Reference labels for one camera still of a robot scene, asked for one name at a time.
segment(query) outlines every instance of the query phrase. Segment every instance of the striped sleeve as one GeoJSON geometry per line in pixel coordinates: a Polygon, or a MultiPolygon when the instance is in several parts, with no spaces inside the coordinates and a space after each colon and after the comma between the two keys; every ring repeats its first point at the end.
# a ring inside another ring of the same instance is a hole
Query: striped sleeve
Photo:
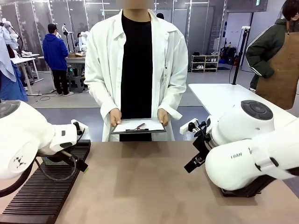
{"type": "Polygon", "coordinates": [[[264,30],[246,50],[246,59],[249,67],[259,76],[264,78],[271,77],[274,70],[263,60],[262,55],[273,48],[273,38],[276,31],[274,26],[264,30]]]}

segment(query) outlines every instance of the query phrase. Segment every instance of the person in blue jacket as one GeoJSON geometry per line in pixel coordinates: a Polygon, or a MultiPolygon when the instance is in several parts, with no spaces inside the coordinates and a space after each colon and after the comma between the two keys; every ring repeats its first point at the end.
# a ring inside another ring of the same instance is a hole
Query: person in blue jacket
{"type": "Polygon", "coordinates": [[[46,63],[52,70],[54,77],[54,85],[59,96],[70,96],[73,92],[69,92],[66,72],[67,65],[65,58],[68,56],[68,51],[64,44],[64,41],[57,38],[57,27],[55,24],[50,23],[48,25],[49,33],[43,40],[43,56],[46,63]]]}

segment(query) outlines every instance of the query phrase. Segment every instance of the neck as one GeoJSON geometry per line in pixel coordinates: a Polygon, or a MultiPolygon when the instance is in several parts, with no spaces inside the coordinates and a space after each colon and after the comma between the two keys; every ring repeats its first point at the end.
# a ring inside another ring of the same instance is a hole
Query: neck
{"type": "Polygon", "coordinates": [[[123,9],[123,15],[136,22],[150,21],[150,15],[147,9],[123,9]]]}

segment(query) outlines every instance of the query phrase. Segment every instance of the person in brown apron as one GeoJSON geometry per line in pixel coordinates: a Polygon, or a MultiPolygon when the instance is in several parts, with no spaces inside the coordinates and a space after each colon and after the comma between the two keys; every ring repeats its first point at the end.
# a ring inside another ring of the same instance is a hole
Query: person in brown apron
{"type": "Polygon", "coordinates": [[[277,20],[249,45],[246,57],[256,73],[250,87],[288,110],[293,107],[299,80],[299,0],[287,0],[283,15],[284,19],[277,20]]]}

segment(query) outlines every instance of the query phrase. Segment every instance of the brown table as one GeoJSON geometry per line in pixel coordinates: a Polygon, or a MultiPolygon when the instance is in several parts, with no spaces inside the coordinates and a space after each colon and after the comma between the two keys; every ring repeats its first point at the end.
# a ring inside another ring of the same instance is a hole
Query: brown table
{"type": "MultiPolygon", "coordinates": [[[[192,142],[93,143],[89,171],[78,176],[56,223],[299,223],[299,199],[282,181],[255,198],[224,198],[204,167],[184,170],[196,153],[192,142]]],[[[0,212],[12,197],[0,198],[0,212]]]]}

